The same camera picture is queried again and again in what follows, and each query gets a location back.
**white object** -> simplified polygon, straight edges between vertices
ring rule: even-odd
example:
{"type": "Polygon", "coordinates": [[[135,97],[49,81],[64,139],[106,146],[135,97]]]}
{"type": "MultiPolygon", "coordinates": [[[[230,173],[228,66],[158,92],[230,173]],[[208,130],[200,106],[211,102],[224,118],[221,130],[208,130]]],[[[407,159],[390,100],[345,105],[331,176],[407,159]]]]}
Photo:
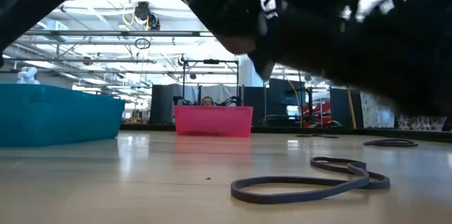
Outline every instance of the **white object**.
{"type": "Polygon", "coordinates": [[[21,72],[17,73],[17,83],[40,84],[38,80],[35,80],[36,73],[35,67],[23,67],[21,72]]]}

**wooden floor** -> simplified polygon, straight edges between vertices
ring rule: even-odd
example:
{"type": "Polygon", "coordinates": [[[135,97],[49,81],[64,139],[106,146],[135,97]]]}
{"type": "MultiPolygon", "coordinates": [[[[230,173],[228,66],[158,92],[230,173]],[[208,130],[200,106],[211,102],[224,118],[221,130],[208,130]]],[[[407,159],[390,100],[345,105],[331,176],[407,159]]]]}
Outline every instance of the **wooden floor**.
{"type": "MultiPolygon", "coordinates": [[[[117,140],[0,149],[1,224],[409,223],[452,221],[452,144],[363,147],[372,137],[250,139],[123,132],[117,140]],[[230,182],[259,175],[347,178],[309,167],[314,156],[353,158],[391,178],[389,191],[255,205],[230,182]]],[[[315,187],[254,187],[261,193],[315,187]]]]}

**teal plastic bin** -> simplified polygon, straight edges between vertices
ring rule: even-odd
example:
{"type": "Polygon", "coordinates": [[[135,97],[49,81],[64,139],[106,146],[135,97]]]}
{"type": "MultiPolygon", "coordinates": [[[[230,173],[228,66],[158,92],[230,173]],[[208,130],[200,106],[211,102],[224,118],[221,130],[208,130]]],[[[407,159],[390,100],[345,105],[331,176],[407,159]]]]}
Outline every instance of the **teal plastic bin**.
{"type": "Polygon", "coordinates": [[[53,86],[0,84],[0,147],[114,138],[125,102],[53,86]]]}

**black robotic arm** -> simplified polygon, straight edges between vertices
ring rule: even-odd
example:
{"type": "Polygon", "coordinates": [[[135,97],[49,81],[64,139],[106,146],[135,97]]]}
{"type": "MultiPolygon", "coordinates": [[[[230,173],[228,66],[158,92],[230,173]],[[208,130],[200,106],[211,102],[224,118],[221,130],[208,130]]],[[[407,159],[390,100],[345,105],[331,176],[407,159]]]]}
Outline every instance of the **black robotic arm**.
{"type": "MultiPolygon", "coordinates": [[[[0,0],[0,50],[64,1],[0,0]]],[[[380,94],[410,114],[452,113],[451,0],[380,0],[361,20],[359,0],[182,1],[226,48],[249,53],[264,79],[282,63],[380,94]],[[387,3],[393,8],[383,12],[387,3]],[[224,37],[252,43],[235,49],[224,37]]]]}

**overhead lamp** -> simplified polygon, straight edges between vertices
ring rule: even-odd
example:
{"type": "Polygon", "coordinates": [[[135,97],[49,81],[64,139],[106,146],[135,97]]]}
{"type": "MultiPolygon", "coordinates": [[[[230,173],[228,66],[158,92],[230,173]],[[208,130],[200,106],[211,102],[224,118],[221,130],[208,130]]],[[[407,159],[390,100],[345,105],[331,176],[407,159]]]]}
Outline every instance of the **overhead lamp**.
{"type": "Polygon", "coordinates": [[[122,92],[122,93],[135,93],[135,90],[132,89],[118,89],[118,91],[122,92]]]}
{"type": "Polygon", "coordinates": [[[78,80],[78,77],[68,74],[68,73],[61,73],[61,75],[65,76],[67,78],[70,78],[70,79],[78,80]]]}
{"type": "Polygon", "coordinates": [[[77,86],[77,85],[72,85],[72,90],[101,91],[100,88],[89,88],[89,87],[77,86]]]}
{"type": "Polygon", "coordinates": [[[127,27],[126,25],[118,25],[118,27],[121,28],[121,29],[125,29],[125,30],[130,31],[129,27],[127,27]]]}
{"type": "Polygon", "coordinates": [[[101,70],[104,71],[105,69],[96,65],[89,65],[89,66],[79,66],[79,69],[82,70],[101,70]]]}
{"type": "Polygon", "coordinates": [[[199,33],[200,37],[213,37],[212,33],[199,33]]]}
{"type": "Polygon", "coordinates": [[[133,97],[131,97],[131,96],[129,96],[129,95],[125,95],[125,94],[118,95],[118,97],[120,97],[120,98],[125,98],[125,99],[133,98],[133,97]]]}
{"type": "Polygon", "coordinates": [[[140,95],[140,98],[145,100],[151,100],[153,97],[151,95],[140,95]]]}
{"type": "Polygon", "coordinates": [[[57,69],[59,68],[58,66],[55,66],[49,62],[46,61],[25,61],[26,64],[30,64],[33,66],[38,66],[41,68],[46,68],[46,69],[57,69]]]}
{"type": "Polygon", "coordinates": [[[124,89],[130,89],[131,86],[107,86],[107,88],[110,89],[118,89],[118,88],[124,88],[124,89]]]}
{"type": "Polygon", "coordinates": [[[107,84],[104,80],[95,79],[95,78],[82,78],[84,81],[94,84],[107,84]]]}

